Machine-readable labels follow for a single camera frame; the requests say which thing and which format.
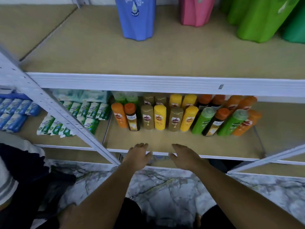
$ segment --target marble floor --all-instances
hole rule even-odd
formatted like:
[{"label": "marble floor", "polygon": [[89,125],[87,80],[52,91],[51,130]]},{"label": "marble floor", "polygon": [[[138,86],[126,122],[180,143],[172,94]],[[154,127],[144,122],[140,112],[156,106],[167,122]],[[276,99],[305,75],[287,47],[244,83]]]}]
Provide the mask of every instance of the marble floor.
[{"label": "marble floor", "polygon": [[[52,160],[59,171],[77,176],[60,201],[60,207],[80,204],[116,169],[112,165]],[[265,175],[230,175],[261,193],[305,224],[305,179]],[[204,185],[191,172],[184,170],[146,169],[132,178],[127,197],[147,213],[148,220],[158,225],[177,224],[191,227],[195,213],[204,214],[216,203]]]}]

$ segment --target black pants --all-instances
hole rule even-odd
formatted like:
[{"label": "black pants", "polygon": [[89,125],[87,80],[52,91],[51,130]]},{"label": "black pants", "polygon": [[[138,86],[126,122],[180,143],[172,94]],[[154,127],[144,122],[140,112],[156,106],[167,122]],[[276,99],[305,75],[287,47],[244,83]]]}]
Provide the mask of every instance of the black pants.
[{"label": "black pants", "polygon": [[[149,228],[141,213],[141,209],[135,201],[125,198],[121,211],[116,219],[114,229],[122,228]],[[201,218],[201,228],[226,228],[235,227],[219,208],[218,205],[210,208]],[[59,229],[59,222],[56,216],[50,218],[37,229]]]}]

